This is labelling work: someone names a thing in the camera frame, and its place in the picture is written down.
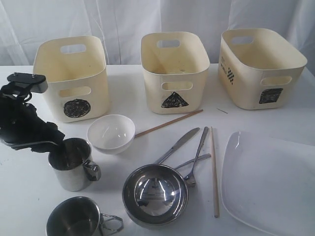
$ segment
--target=metal cup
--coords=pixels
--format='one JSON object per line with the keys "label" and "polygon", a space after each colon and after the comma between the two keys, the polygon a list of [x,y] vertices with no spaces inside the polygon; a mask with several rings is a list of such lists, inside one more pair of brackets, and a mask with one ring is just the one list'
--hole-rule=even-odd
{"label": "metal cup", "polygon": [[49,153],[49,164],[65,190],[79,191],[100,179],[101,170],[92,161],[91,152],[86,140],[71,138],[63,141],[63,148]]}
{"label": "metal cup", "polygon": [[[106,222],[116,220],[120,226],[111,229]],[[47,236],[109,236],[124,228],[123,219],[100,213],[97,204],[87,197],[74,197],[60,203],[50,214]]]}

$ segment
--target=wooden chopstick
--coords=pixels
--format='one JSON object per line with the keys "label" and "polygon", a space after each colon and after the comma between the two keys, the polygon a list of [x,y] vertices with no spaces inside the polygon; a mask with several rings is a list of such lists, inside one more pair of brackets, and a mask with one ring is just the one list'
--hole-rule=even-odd
{"label": "wooden chopstick", "polygon": [[203,110],[191,112],[191,113],[189,113],[189,114],[187,114],[187,115],[185,115],[185,116],[179,117],[179,118],[174,119],[174,120],[171,120],[171,121],[169,121],[169,122],[167,122],[167,123],[164,123],[164,124],[161,124],[161,125],[159,125],[159,126],[156,126],[156,127],[152,128],[152,129],[148,129],[148,130],[146,130],[146,131],[143,131],[143,132],[141,132],[141,133],[138,133],[138,134],[136,134],[134,137],[135,137],[135,138],[138,138],[138,137],[143,136],[143,135],[145,135],[145,134],[151,133],[151,132],[153,132],[153,131],[155,131],[155,130],[157,130],[157,129],[161,129],[161,128],[166,127],[166,126],[168,126],[168,125],[170,125],[170,124],[176,123],[176,122],[178,122],[178,121],[181,121],[181,120],[183,120],[183,119],[186,119],[186,118],[188,118],[188,117],[191,117],[191,116],[193,116],[193,115],[196,115],[196,114],[198,114],[198,113],[200,113],[200,112],[203,112]]}
{"label": "wooden chopstick", "polygon": [[215,211],[215,218],[219,218],[220,209],[219,209],[217,162],[216,162],[215,141],[213,138],[212,127],[210,127],[210,139],[211,139],[210,148],[211,148],[211,159],[212,159],[213,206],[214,206],[214,211]]}

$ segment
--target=storage bin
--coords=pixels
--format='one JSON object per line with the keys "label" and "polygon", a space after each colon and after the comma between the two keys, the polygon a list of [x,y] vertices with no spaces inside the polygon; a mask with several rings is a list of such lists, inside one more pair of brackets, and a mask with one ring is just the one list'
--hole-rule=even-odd
{"label": "storage bin", "polygon": [[197,35],[145,35],[141,41],[141,63],[147,104],[153,112],[187,113],[200,106],[210,61]]}
{"label": "storage bin", "polygon": [[222,34],[218,74],[240,108],[282,106],[307,59],[270,29],[231,29]]}
{"label": "storage bin", "polygon": [[97,37],[68,37],[43,43],[33,72],[46,76],[48,89],[43,96],[59,121],[95,118],[109,109],[106,60]]}

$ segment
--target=black circle label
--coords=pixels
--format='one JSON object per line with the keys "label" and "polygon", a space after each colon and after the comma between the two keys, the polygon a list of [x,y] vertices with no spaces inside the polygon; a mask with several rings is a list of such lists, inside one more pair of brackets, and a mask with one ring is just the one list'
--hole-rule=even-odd
{"label": "black circle label", "polygon": [[63,112],[67,117],[79,118],[85,116],[91,110],[91,105],[88,101],[75,99],[65,103]]}

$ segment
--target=mug handle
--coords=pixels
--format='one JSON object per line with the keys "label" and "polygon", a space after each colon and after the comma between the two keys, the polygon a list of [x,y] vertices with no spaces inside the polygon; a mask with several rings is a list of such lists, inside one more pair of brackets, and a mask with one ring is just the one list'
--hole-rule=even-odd
{"label": "mug handle", "polygon": [[97,165],[93,161],[87,161],[83,165],[83,168],[89,181],[98,181],[102,176],[102,172],[100,171],[99,165]]}
{"label": "mug handle", "polygon": [[[102,215],[102,217],[103,217],[103,224],[102,224],[102,227],[103,227],[104,229],[107,229],[107,230],[109,230],[109,231],[112,232],[112,233],[109,234],[109,235],[113,235],[113,234],[118,233],[118,232],[120,232],[121,230],[124,229],[124,221],[123,221],[122,218],[120,218],[120,217],[118,217],[118,216],[115,216],[115,215],[106,215],[106,214],[103,214],[103,213],[101,213],[101,215]],[[117,220],[117,221],[119,221],[119,222],[121,223],[120,227],[119,227],[118,229],[110,229],[110,228],[108,228],[108,227],[106,226],[106,222],[111,221],[111,220]]]}

